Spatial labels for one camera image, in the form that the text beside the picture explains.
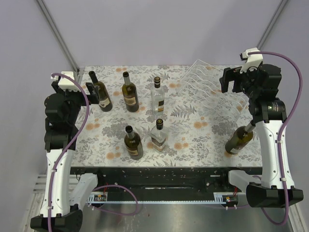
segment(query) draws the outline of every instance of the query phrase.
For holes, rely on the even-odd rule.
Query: white wire rack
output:
[[[236,122],[248,103],[243,93],[233,93],[233,83],[229,92],[222,93],[219,78],[223,68],[217,68],[197,60],[180,79],[177,94],[185,95],[205,108],[212,116],[222,116]]]

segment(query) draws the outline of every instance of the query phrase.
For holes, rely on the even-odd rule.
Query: liquor bottle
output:
[[[151,142],[153,148],[158,151],[162,151],[168,143],[169,130],[167,127],[163,127],[163,120],[157,119],[155,127],[150,132]]]
[[[161,87],[160,82],[160,77],[155,77],[154,85],[151,87],[151,100],[154,115],[161,115],[164,111],[164,89]]]
[[[105,85],[103,84],[103,82],[98,81],[94,71],[90,71],[88,74],[93,82],[93,85],[95,87],[98,87],[99,107],[104,112],[110,111],[112,109],[112,101],[110,96],[108,95]]]
[[[131,126],[126,126],[127,135],[125,136],[126,149],[134,160],[142,158],[144,152],[141,144],[140,136],[133,131]]]
[[[122,94],[124,95],[125,98],[126,109],[129,112],[136,112],[140,107],[139,100],[137,97],[136,86],[130,81],[128,72],[124,72],[123,77],[125,83],[122,86]]]
[[[239,127],[225,144],[225,150],[232,155],[239,153],[253,138],[254,127],[251,122],[246,127]]]

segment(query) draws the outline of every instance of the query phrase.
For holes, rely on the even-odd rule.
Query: patterned tablecloth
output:
[[[83,88],[86,89],[85,82],[91,82],[88,72],[95,71],[98,79],[106,85],[113,108],[110,112],[102,112],[98,105],[90,106],[87,124],[77,140],[72,166],[262,166],[257,136],[239,154],[231,156],[225,152],[224,145],[234,132],[233,122],[210,119],[209,111],[199,102],[177,96],[179,79],[189,67],[87,66],[83,75]],[[126,110],[121,92],[123,71],[130,73],[131,82],[137,87],[140,108],[135,113]],[[218,78],[221,75],[220,72],[215,74]],[[164,126],[170,130],[168,145],[162,153],[152,148],[150,139],[150,130],[156,120],[152,115],[150,94],[155,76],[161,77],[161,85],[165,89],[163,120]],[[246,125],[251,120],[248,110],[243,112],[238,125]],[[82,107],[77,128],[84,116],[85,107]],[[144,156],[140,160],[131,159],[126,151],[126,125],[131,125],[141,136]]]

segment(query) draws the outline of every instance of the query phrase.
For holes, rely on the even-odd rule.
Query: vertical metal post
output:
[[[272,16],[270,22],[268,23],[259,43],[257,44],[257,49],[261,50],[265,44],[266,39],[269,37],[273,27],[276,25],[279,16],[282,14],[283,9],[286,7],[287,3],[290,0],[281,0],[281,2],[279,3],[274,15]]]
[[[78,73],[79,71],[79,67],[76,64],[72,54],[70,53],[66,43],[64,42],[61,34],[59,33],[59,30],[55,24],[55,22],[53,21],[51,15],[49,14],[49,11],[44,3],[43,0],[35,0],[35,2],[37,3],[39,9],[41,10],[41,13],[43,14],[43,16],[45,17],[52,33],[54,34],[55,38],[57,39],[59,46],[61,48],[61,50],[63,51],[65,57],[67,58],[69,64],[71,65],[72,69]]]

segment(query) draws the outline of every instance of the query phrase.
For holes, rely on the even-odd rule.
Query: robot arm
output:
[[[276,98],[281,80],[281,69],[263,64],[261,54],[248,55],[259,51],[248,49],[240,55],[246,63],[234,69],[226,68],[220,78],[222,92],[227,92],[228,82],[234,81],[233,92],[243,92],[249,97],[249,111],[253,116],[260,138],[263,174],[261,181],[244,171],[229,172],[229,183],[246,193],[251,207],[285,207],[282,181],[286,182],[289,194],[289,205],[303,200],[303,191],[295,189],[292,179],[285,143],[285,129],[281,140],[277,140],[279,130],[286,120],[284,103]],[[282,161],[285,179],[280,174],[278,143],[282,147]]]
[[[74,72],[62,74],[81,83]],[[86,83],[90,95],[90,103],[98,104],[98,93],[92,83]],[[47,150],[47,179],[45,196],[40,215],[31,219],[30,226],[40,232],[48,231],[48,194],[50,190],[50,177],[54,163],[59,158],[62,150],[68,145],[77,133],[75,122],[81,106],[85,106],[85,99],[80,90],[70,81],[62,78],[52,83],[54,94],[46,98],[45,120],[46,134],[45,149]],[[71,162],[75,151],[74,142],[58,163],[52,186],[51,222],[53,231],[79,231],[82,220],[82,209],[92,190],[97,186],[98,179],[95,174],[83,174],[80,181],[69,197],[69,178]]]

